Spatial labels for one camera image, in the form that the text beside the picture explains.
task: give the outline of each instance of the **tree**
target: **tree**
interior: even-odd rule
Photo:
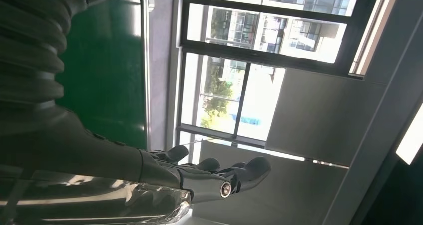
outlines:
[[[219,78],[219,70],[222,66],[210,63],[206,70],[206,82],[204,85],[204,92],[211,95],[230,98],[233,91],[231,90],[232,83],[221,81]],[[229,101],[214,97],[205,97],[203,108],[206,116],[201,119],[201,126],[210,128],[215,116],[220,117],[227,113],[227,106]]]

